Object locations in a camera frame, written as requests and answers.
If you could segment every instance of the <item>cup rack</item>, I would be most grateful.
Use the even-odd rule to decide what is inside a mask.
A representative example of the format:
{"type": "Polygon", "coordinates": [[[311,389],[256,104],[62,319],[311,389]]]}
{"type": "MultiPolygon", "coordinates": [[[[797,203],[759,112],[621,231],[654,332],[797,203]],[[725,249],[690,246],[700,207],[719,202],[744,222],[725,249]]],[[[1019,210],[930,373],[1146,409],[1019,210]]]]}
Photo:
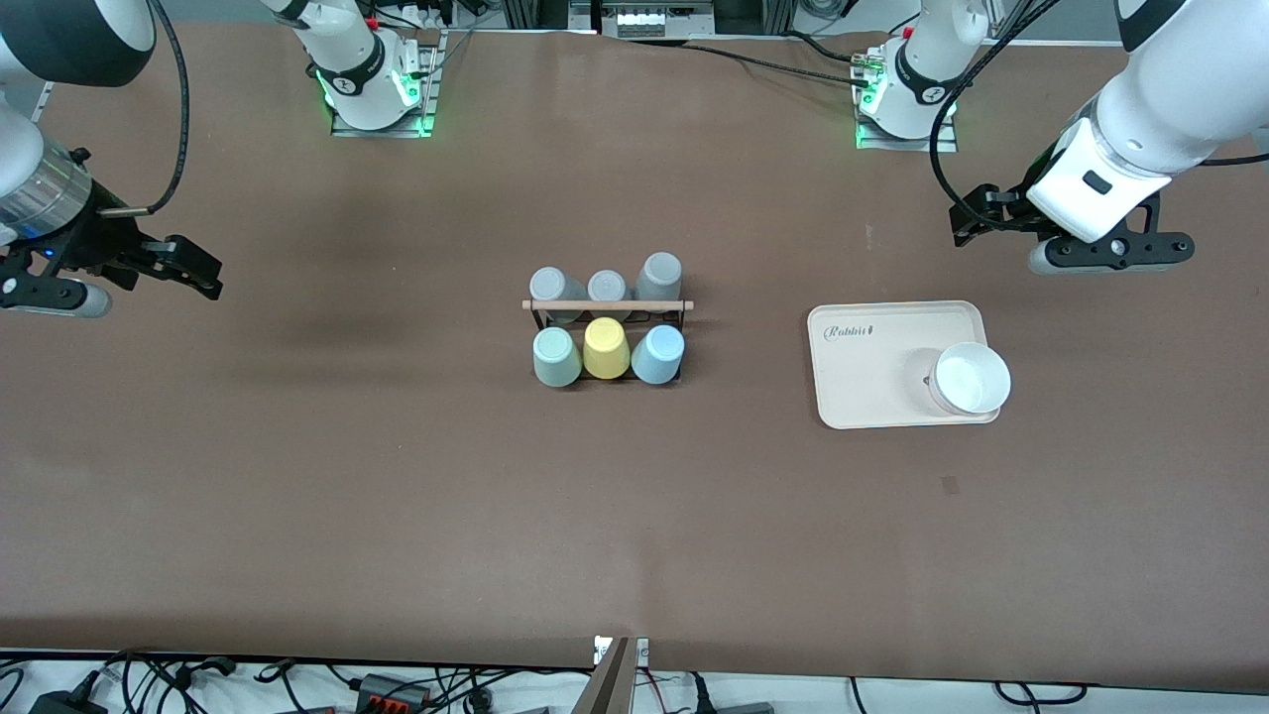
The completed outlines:
{"type": "MultiPolygon", "coordinates": [[[[624,312],[629,309],[631,313],[622,320],[622,326],[626,327],[626,339],[629,341],[631,350],[634,349],[642,335],[656,325],[669,323],[678,327],[680,332],[684,331],[683,327],[687,322],[688,312],[695,309],[695,303],[690,299],[618,299],[612,302],[598,299],[525,299],[520,306],[533,315],[533,321],[537,322],[538,330],[563,327],[571,331],[585,328],[595,318],[595,312],[600,312],[599,316],[603,316],[603,312],[624,312]],[[551,318],[552,311],[581,312],[581,315],[571,322],[556,322],[551,318]],[[638,330],[633,335],[631,332],[632,327],[638,330]]],[[[681,378],[683,365],[679,365],[679,372],[671,382],[676,383],[681,378]]],[[[579,382],[638,382],[638,377],[634,375],[633,369],[627,369],[624,375],[614,380],[600,380],[586,370],[582,370],[581,377],[577,379],[579,382]]]]}

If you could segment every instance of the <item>wooden stick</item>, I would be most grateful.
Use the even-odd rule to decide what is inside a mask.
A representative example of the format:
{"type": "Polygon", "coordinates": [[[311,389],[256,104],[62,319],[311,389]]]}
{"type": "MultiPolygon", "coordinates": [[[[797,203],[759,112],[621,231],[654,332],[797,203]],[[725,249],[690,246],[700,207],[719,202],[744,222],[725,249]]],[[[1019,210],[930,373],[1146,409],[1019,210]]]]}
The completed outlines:
{"type": "Polygon", "coordinates": [[[618,299],[612,302],[598,299],[525,299],[520,306],[524,309],[640,309],[643,312],[690,312],[697,308],[695,302],[690,299],[618,299]]]}

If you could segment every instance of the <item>gray cup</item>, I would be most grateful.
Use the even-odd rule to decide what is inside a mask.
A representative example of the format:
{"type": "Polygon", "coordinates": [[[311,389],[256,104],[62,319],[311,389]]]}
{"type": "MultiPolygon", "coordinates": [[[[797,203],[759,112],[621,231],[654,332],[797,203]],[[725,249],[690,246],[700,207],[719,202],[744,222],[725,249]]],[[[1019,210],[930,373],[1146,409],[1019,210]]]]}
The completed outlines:
{"type": "MultiPolygon", "coordinates": [[[[586,292],[591,299],[603,302],[631,298],[631,290],[626,287],[626,278],[617,270],[599,270],[590,275],[586,292]]],[[[591,309],[591,313],[596,317],[612,317],[618,322],[631,316],[629,309],[604,309],[599,312],[591,309]]]]}
{"type": "MultiPolygon", "coordinates": [[[[547,265],[529,278],[529,295],[539,301],[585,299],[586,288],[581,287],[581,283],[569,273],[547,265]]],[[[581,316],[577,309],[548,309],[547,313],[560,323],[571,322],[581,316]]]]}
{"type": "Polygon", "coordinates": [[[683,287],[683,264],[673,252],[654,252],[643,261],[634,280],[634,299],[678,299],[683,287]]]}

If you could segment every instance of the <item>power adapter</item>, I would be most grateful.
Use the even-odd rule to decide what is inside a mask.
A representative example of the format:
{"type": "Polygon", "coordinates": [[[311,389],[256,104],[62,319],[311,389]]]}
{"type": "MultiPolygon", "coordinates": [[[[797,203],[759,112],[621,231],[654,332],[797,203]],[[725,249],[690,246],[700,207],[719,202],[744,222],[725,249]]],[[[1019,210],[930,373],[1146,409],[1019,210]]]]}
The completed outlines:
{"type": "Polygon", "coordinates": [[[385,714],[421,714],[428,703],[428,687],[365,675],[357,687],[357,710],[385,714]]]}
{"type": "Polygon", "coordinates": [[[30,714],[110,714],[105,706],[100,704],[93,704],[85,700],[84,703],[72,703],[71,692],[69,691],[51,691],[48,694],[39,695],[36,704],[30,706],[30,714]]]}

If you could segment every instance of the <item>yellow cup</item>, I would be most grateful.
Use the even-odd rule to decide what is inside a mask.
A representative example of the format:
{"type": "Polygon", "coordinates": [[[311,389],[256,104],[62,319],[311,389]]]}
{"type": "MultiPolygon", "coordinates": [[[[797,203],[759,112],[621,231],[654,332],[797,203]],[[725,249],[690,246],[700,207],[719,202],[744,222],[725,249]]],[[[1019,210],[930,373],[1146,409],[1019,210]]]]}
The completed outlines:
{"type": "Polygon", "coordinates": [[[615,380],[631,367],[631,345],[626,330],[612,317],[599,317],[586,325],[581,364],[602,380],[615,380]]]}

